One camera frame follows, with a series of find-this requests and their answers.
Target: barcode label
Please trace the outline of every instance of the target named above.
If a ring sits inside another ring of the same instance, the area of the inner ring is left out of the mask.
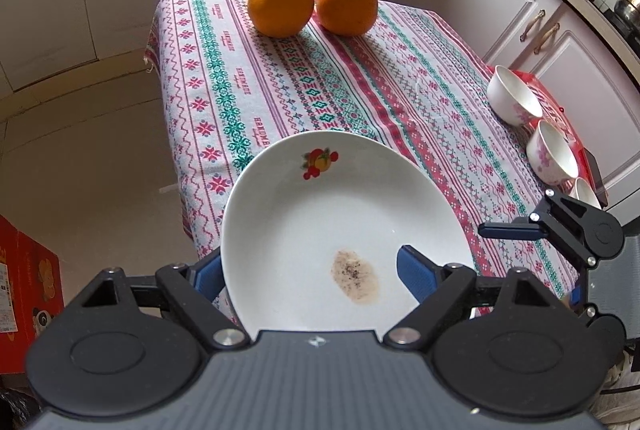
[[[0,333],[15,333],[17,330],[9,289],[9,270],[6,264],[0,264]]]

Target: cabinet handle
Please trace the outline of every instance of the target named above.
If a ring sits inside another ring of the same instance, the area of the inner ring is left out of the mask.
[[[545,17],[545,15],[546,15],[546,11],[544,9],[541,9],[538,12],[538,14],[531,19],[531,22],[529,22],[527,24],[526,28],[524,28],[524,33],[522,33],[520,35],[520,41],[521,42],[524,42],[527,39],[527,35],[529,34],[529,31],[531,31],[531,28],[536,25],[536,22],[538,20],[543,19]]]
[[[551,35],[553,35],[554,33],[556,33],[557,31],[560,30],[560,23],[556,22],[554,24],[554,26],[547,31],[544,36],[540,39],[540,43],[538,44],[538,47],[536,47],[535,49],[533,49],[533,54],[535,55],[539,55],[540,54],[540,49],[542,49],[542,47],[544,46],[544,44],[546,43],[547,40],[549,40],[549,37]]]

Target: stain on plate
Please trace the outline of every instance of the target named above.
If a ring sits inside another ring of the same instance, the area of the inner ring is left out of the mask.
[[[378,277],[373,266],[354,251],[341,250],[331,266],[334,282],[356,304],[371,304],[378,299]]]

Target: plate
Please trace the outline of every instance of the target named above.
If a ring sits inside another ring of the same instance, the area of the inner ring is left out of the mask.
[[[417,305],[398,278],[411,244],[473,268],[453,210],[417,166],[366,137],[303,132],[241,173],[222,222],[222,268],[245,330],[375,330]]]

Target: patterned tablecloth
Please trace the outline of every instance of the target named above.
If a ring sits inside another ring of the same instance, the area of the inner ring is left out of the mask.
[[[523,137],[489,108],[490,72],[435,13],[380,2],[376,25],[339,38],[314,17],[297,36],[258,34],[246,0],[161,0],[146,58],[162,83],[180,193],[198,254],[220,243],[231,187],[269,144],[305,130],[378,140],[433,179],[484,275],[532,270],[558,296],[575,273],[547,242],[484,240],[485,220],[527,215],[542,185]],[[226,311],[228,300],[221,296]]]

